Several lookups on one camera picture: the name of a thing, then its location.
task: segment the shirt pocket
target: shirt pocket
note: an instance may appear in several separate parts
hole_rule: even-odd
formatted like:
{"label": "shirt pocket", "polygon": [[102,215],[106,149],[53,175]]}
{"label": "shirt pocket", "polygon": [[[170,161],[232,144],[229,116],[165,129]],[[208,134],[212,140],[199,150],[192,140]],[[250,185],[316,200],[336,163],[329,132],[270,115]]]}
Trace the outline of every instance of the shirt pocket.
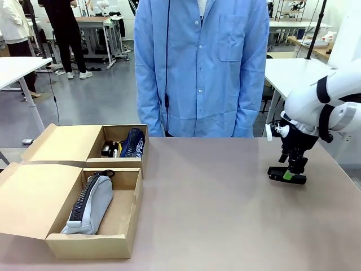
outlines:
{"label": "shirt pocket", "polygon": [[221,61],[241,61],[246,17],[221,15],[219,17],[218,57]]}

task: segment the cardboard box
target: cardboard box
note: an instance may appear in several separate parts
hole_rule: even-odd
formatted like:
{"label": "cardboard box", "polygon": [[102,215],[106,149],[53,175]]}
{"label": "cardboard box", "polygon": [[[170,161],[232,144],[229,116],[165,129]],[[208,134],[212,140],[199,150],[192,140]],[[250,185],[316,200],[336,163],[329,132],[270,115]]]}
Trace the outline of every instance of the cardboard box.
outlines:
{"label": "cardboard box", "polygon": [[[139,128],[144,133],[142,158],[101,158],[106,140],[123,141],[132,128]],[[50,124],[21,157],[31,164],[64,164],[81,168],[141,168],[144,174],[148,142],[146,125]]]}
{"label": "cardboard box", "polygon": [[130,258],[142,198],[139,168],[112,169],[113,199],[97,235],[60,234],[87,178],[103,170],[51,164],[8,167],[0,174],[0,233],[44,239],[59,259]]}

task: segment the white coat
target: white coat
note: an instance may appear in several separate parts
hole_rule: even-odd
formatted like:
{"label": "white coat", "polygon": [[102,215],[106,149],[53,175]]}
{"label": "white coat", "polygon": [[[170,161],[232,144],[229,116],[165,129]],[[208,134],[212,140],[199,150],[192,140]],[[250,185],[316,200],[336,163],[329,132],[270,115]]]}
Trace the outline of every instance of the white coat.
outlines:
{"label": "white coat", "polygon": [[0,31],[5,42],[9,43],[32,36],[32,30],[18,0],[0,0]]}

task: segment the black zipper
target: black zipper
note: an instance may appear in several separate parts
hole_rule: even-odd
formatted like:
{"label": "black zipper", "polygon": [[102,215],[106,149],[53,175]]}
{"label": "black zipper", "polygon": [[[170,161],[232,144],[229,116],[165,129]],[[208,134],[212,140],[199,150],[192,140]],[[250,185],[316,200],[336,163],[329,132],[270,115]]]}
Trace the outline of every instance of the black zipper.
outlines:
{"label": "black zipper", "polygon": [[102,172],[96,172],[94,174],[94,176],[91,176],[88,178],[84,189],[81,191],[79,198],[77,199],[77,201],[74,204],[69,221],[82,221],[83,220],[86,203],[88,201],[91,189],[93,189],[93,187],[96,184],[99,177],[100,176],[108,176],[110,178],[110,177],[113,177],[114,175],[115,175],[114,171],[106,170],[106,171],[102,171]]}
{"label": "black zipper", "polygon": [[138,129],[130,130],[129,143],[125,157],[132,157],[132,154],[135,152],[135,148],[137,147],[138,133],[139,133]]}

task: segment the light blue shirt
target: light blue shirt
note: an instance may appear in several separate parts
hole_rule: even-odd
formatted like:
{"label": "light blue shirt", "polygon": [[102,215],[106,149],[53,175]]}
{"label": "light blue shirt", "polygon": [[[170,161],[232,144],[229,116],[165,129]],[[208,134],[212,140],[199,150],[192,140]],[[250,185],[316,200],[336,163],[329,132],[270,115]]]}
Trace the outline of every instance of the light blue shirt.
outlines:
{"label": "light blue shirt", "polygon": [[[253,137],[265,82],[266,0],[170,0],[168,132],[175,137]],[[151,136],[166,128],[168,0],[140,0],[135,18],[138,114]]]}

